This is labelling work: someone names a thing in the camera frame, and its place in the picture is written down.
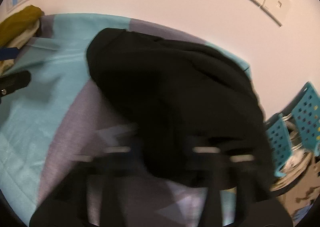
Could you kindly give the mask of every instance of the teal plastic basket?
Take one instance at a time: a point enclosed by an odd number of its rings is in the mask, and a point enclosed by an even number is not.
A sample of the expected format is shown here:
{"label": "teal plastic basket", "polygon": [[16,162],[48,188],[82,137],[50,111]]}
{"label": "teal plastic basket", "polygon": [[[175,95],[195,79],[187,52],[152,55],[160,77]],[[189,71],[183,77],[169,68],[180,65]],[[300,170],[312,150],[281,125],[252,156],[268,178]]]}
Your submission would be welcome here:
{"label": "teal plastic basket", "polygon": [[303,146],[317,157],[320,155],[320,99],[310,82],[305,84],[303,93],[291,114],[299,129]]}
{"label": "teal plastic basket", "polygon": [[282,119],[282,114],[278,114],[278,120],[267,130],[267,136],[272,149],[274,174],[276,177],[286,176],[285,173],[280,172],[280,169],[292,154],[292,144],[287,126]]}

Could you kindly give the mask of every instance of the yellow cloth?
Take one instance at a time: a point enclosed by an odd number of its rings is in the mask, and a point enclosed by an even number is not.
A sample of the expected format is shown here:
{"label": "yellow cloth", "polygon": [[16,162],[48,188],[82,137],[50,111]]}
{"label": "yellow cloth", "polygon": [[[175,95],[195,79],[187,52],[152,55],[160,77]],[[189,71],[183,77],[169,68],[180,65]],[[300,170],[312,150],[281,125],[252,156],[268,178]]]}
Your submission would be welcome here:
{"label": "yellow cloth", "polygon": [[[25,31],[23,31],[19,36],[14,38],[9,44],[7,44],[7,48],[18,48],[21,49],[30,38],[37,32],[40,27],[40,20],[37,20],[32,26],[28,27]],[[10,67],[14,65],[14,59],[3,60],[0,61],[0,75],[7,71]]]}
{"label": "yellow cloth", "polygon": [[32,26],[41,15],[40,8],[30,5],[5,19],[0,24],[0,47],[6,46],[11,40]]}

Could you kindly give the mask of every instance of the white wall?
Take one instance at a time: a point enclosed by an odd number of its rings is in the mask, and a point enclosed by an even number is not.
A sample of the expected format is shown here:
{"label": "white wall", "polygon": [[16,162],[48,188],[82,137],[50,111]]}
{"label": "white wall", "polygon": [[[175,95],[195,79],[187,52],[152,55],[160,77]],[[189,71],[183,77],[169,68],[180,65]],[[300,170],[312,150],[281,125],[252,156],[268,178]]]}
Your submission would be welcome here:
{"label": "white wall", "polygon": [[[320,2],[292,0],[279,27],[249,0],[30,0],[45,14],[102,13],[142,19],[211,41],[248,61],[269,117],[306,81],[320,91]],[[0,6],[0,20],[7,14]]]}

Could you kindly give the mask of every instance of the bedsheet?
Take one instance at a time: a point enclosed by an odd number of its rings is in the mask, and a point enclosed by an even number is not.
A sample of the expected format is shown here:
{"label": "bedsheet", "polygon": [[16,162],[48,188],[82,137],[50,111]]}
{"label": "bedsheet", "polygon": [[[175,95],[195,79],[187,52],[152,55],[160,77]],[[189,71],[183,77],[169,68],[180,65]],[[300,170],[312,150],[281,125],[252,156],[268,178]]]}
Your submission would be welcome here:
{"label": "bedsheet", "polygon": [[[209,45],[250,76],[248,63],[232,53],[168,27],[99,14],[43,16],[40,36],[23,47],[7,72],[28,70],[31,83],[2,98],[0,105],[0,189],[26,225],[37,204],[70,170],[75,155],[95,155],[130,131],[130,124],[105,103],[87,71],[86,48],[106,27]],[[98,225],[99,180],[90,181],[89,220]],[[120,182],[129,226],[197,225],[206,189],[187,188],[146,172]],[[221,203],[226,225],[233,222],[235,194],[221,191]]]}

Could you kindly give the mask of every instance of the black object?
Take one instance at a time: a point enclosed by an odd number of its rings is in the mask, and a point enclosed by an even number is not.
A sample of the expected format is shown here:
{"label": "black object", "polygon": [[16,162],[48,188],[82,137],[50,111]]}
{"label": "black object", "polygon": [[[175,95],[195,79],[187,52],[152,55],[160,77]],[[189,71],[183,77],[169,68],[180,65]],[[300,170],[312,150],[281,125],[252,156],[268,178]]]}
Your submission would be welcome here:
{"label": "black object", "polygon": [[252,154],[257,178],[269,189],[273,166],[263,114],[250,80],[232,60],[201,44],[109,28],[93,39],[87,60],[102,93],[138,124],[151,174],[207,186],[184,172],[185,145],[196,138],[228,155]]}
{"label": "black object", "polygon": [[0,190],[0,226],[27,227],[15,214]]}
{"label": "black object", "polygon": [[22,71],[0,77],[0,103],[1,97],[14,93],[15,91],[27,87],[31,81],[29,71]]}
{"label": "black object", "polygon": [[[30,227],[94,227],[88,222],[87,216],[87,177],[90,174],[104,175],[104,188],[100,210],[100,227],[125,227],[126,220],[122,215],[114,183],[117,170],[110,165],[115,156],[125,157],[123,154],[110,154],[106,157],[95,158],[92,162],[80,162],[54,189],[36,210],[30,220]],[[221,154],[201,154],[206,162],[212,162],[212,176],[215,170],[225,167],[226,157]],[[127,159],[128,170],[132,165]],[[292,220],[277,199],[256,202],[257,195],[252,188],[252,172],[248,170],[255,165],[246,162],[233,163],[237,172],[237,207],[236,220],[230,227],[292,227]],[[198,227],[221,227],[222,217],[219,190],[216,188],[216,178],[213,177],[209,185],[204,210]]]}

